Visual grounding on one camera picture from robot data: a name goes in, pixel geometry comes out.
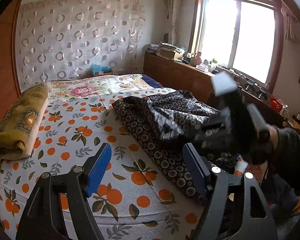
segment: black patterned fabric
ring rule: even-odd
[[[185,143],[192,142],[200,155],[228,172],[236,163],[238,156],[208,151],[196,142],[196,136],[193,136],[196,132],[206,137],[218,132],[218,127],[204,131],[200,127],[220,112],[197,101],[189,91],[178,90],[144,98],[130,96],[112,105],[127,131],[167,179],[176,184],[186,196],[199,197],[182,157]]]

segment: bottle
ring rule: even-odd
[[[211,67],[209,67],[209,72],[212,72],[213,70],[215,70],[216,66],[217,66],[217,61],[215,59],[213,59],[211,61]]]

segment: wooden headboard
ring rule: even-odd
[[[0,16],[0,121],[20,95],[15,70],[15,26],[21,0],[13,0]]]

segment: bedspread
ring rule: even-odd
[[[109,95],[111,93],[151,89],[141,74],[127,74],[121,76],[106,75],[73,81],[52,81],[46,83],[49,89],[50,101],[71,98],[85,98],[87,96]]]
[[[172,91],[160,88],[51,102],[31,156],[1,165],[0,217],[7,235],[15,239],[26,201],[43,172],[68,173],[107,142],[112,158],[97,192],[88,199],[104,238],[187,239],[203,207],[165,178],[128,135],[111,105],[130,95],[142,98]],[[60,198],[69,237],[77,239],[66,195]]]

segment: blue gripper pad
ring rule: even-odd
[[[110,160],[111,146],[107,144],[88,175],[88,186],[86,189],[86,194],[88,197],[91,197],[92,193],[95,193],[98,190]]]

